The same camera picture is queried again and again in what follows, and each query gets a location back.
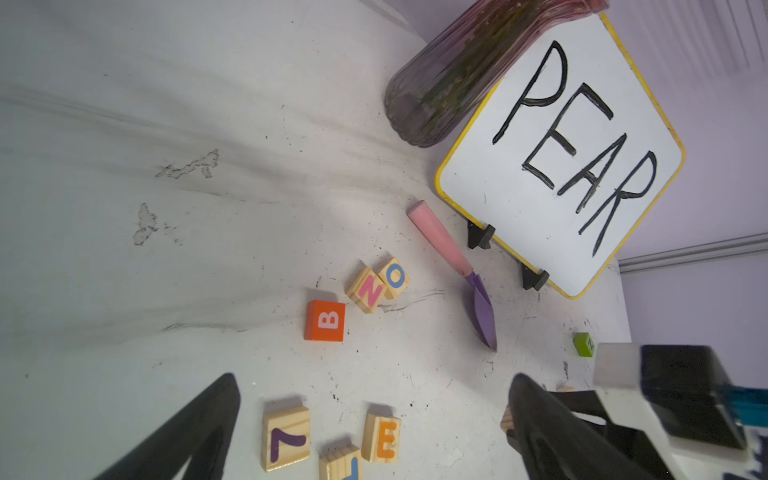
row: yellow whiteboard frame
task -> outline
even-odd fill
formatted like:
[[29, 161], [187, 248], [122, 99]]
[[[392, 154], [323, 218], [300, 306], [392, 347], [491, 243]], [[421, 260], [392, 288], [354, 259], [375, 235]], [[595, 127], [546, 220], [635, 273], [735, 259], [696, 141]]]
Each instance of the yellow whiteboard frame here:
[[[643, 75], [640, 73], [640, 70], [637, 69], [637, 65], [632, 60], [632, 57], [629, 55], [629, 52], [627, 52], [627, 49], [624, 47], [624, 44], [621, 43], [621, 39], [619, 38], [618, 34], [614, 30], [613, 25], [608, 21], [608, 17], [604, 14], [600, 14], [600, 20], [602, 20], [603, 25], [605, 25], [605, 28], [608, 30], [608, 33], [611, 34], [611, 38], [614, 39], [616, 42], [616, 46], [619, 47], [619, 51], [621, 51], [621, 54], [624, 56], [624, 58], [627, 60], [627, 63], [629, 64], [630, 68], [634, 72], [635, 77], [637, 77], [638, 81], [640, 81], [641, 85], [643, 85], [643, 89], [645, 90], [645, 93], [648, 95], [648, 98], [650, 98], [650, 101], [654, 104], [656, 111], [659, 112], [659, 116], [661, 117], [661, 120], [664, 121], [664, 124], [667, 125], [667, 129], [672, 134], [672, 138], [674, 138], [675, 143], [677, 143], [677, 146], [680, 147], [680, 152], [683, 154], [682, 161], [680, 162], [680, 166], [677, 168], [677, 170], [674, 172], [674, 174], [670, 177], [670, 179], [666, 182], [664, 187], [661, 189], [659, 194], [653, 199], [653, 201], [650, 202], [648, 205], [648, 208], [645, 209], [642, 215], [640, 215], [640, 218], [637, 219], [637, 222], [634, 223], [632, 228], [627, 232], [626, 237], [621, 240], [621, 242], [618, 244], [616, 249], [611, 253], [611, 255], [608, 257], [608, 259], [605, 261], [603, 266], [600, 267], [598, 272], [592, 277], [592, 280], [587, 284], [587, 286], [579, 293], [577, 296], [570, 296], [566, 292], [564, 292], [559, 286], [557, 286], [552, 280], [548, 280], [547, 283], [552, 285], [552, 288], [560, 292], [560, 294], [570, 300], [576, 300], [577, 298], [584, 295], [587, 290], [590, 289], [594, 281], [600, 276], [601, 273], [603, 273], [603, 270], [605, 270], [605, 267], [611, 262], [611, 260], [614, 259], [616, 256], [616, 253], [618, 253], [619, 249], [624, 245], [624, 242], [627, 241], [627, 238], [634, 232], [634, 230], [637, 228], [637, 225], [640, 225], [640, 222], [643, 221], [645, 216], [648, 214], [648, 211], [653, 207], [654, 204], [659, 200], [661, 197], [661, 194], [664, 193], [664, 191], [667, 189], [667, 187], [670, 186], [672, 183], [672, 180], [677, 177], [677, 174], [680, 173], [680, 169], [683, 168], [683, 165], [685, 165], [685, 146], [683, 145], [683, 142], [680, 140], [680, 137], [677, 136], [677, 132], [672, 127], [672, 124], [670, 123], [669, 119], [667, 118], [664, 111], [661, 109], [661, 106], [659, 105], [659, 102], [656, 100], [656, 97], [654, 97], [654, 93], [650, 91], [650, 88], [645, 83], [645, 80], [643, 79]], [[485, 106], [488, 104], [488, 102], [491, 100], [491, 97], [493, 96], [494, 92], [496, 92], [496, 88], [501, 84], [502, 80], [499, 80], [496, 85], [491, 89], [491, 91], [483, 98], [483, 101], [480, 103], [480, 106], [478, 106], [477, 111], [475, 114], [472, 115], [472, 118], [469, 119], [469, 122], [467, 123], [467, 126], [464, 127], [464, 130], [462, 131], [462, 134], [458, 136], [458, 139], [453, 144], [453, 147], [451, 147], [451, 150], [448, 152], [448, 155], [445, 157], [445, 160], [442, 161], [442, 164], [440, 164], [440, 168], [437, 169], [437, 173], [435, 174], [435, 189], [437, 190], [438, 195], [442, 197], [443, 200], [445, 200], [451, 207], [458, 210], [464, 217], [466, 217], [468, 220], [473, 222], [475, 225], [477, 225], [480, 228], [485, 228], [485, 225], [480, 223], [478, 219], [474, 218], [472, 215], [469, 214], [467, 210], [464, 210], [461, 205], [457, 204], [451, 197], [449, 197], [445, 191], [443, 191], [442, 186], [440, 185], [440, 176], [442, 175], [443, 169], [445, 169], [445, 166], [448, 165], [448, 162], [451, 160], [451, 157], [453, 157], [454, 152], [456, 152], [456, 149], [458, 146], [462, 143], [464, 140], [464, 136], [469, 132], [469, 129], [472, 128], [472, 125], [475, 123], [475, 120], [477, 120], [478, 116], [480, 116], [480, 113], [483, 111]], [[505, 250], [507, 250], [509, 253], [511, 253], [515, 258], [520, 260], [525, 266], [530, 268], [531, 270], [538, 273], [538, 269], [531, 265], [525, 258], [523, 258], [522, 255], [515, 252], [509, 245], [504, 243], [500, 238], [498, 238], [496, 235], [493, 236], [493, 240], [496, 241], [499, 245], [501, 245]]]

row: letter n block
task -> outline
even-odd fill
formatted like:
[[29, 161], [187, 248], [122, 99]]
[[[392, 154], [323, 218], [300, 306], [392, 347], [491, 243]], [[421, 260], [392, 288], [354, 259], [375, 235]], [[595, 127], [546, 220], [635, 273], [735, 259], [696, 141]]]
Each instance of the letter n block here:
[[346, 305], [343, 303], [311, 301], [306, 307], [304, 339], [343, 342], [345, 315]]
[[373, 270], [366, 267], [359, 271], [346, 290], [346, 295], [365, 313], [373, 313], [384, 298], [386, 285]]
[[397, 463], [400, 452], [400, 419], [369, 413], [362, 434], [362, 457], [372, 463]]
[[392, 257], [385, 266], [376, 272], [376, 275], [386, 285], [384, 297], [388, 300], [396, 299], [406, 289], [408, 284], [411, 283], [411, 277], [402, 268], [402, 264], [400, 260], [397, 260], [397, 257]]
[[321, 457], [320, 480], [362, 480], [360, 449], [348, 445]]
[[266, 472], [310, 457], [310, 409], [296, 407], [264, 416], [261, 466]]

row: glass vase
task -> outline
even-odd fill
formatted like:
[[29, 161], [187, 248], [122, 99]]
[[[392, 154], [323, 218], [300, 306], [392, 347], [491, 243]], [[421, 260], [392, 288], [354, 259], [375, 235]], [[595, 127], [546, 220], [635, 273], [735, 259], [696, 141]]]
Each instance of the glass vase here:
[[608, 0], [478, 0], [389, 81], [392, 128], [411, 145], [431, 147], [544, 31], [607, 7]]

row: black plastic stand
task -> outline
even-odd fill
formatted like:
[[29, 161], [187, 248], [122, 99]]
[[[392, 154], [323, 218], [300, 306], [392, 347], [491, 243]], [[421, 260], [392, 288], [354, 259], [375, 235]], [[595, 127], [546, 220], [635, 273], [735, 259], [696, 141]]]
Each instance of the black plastic stand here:
[[467, 220], [467, 228], [469, 229], [467, 247], [480, 247], [485, 250], [491, 248], [491, 238], [493, 238], [493, 234], [496, 232], [496, 229], [492, 225], [488, 225], [483, 230], [482, 228], [475, 225], [471, 220]]
[[523, 288], [530, 290], [532, 287], [538, 292], [549, 280], [549, 272], [542, 270], [541, 273], [535, 273], [530, 268], [523, 267]]
[[95, 480], [220, 480], [240, 409], [240, 390], [225, 373]]

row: green block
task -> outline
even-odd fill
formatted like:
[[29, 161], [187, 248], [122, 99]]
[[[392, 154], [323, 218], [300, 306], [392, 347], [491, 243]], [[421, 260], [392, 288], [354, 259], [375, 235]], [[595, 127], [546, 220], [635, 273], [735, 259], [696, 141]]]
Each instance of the green block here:
[[594, 356], [594, 342], [589, 333], [576, 333], [574, 335], [574, 345], [579, 356]]

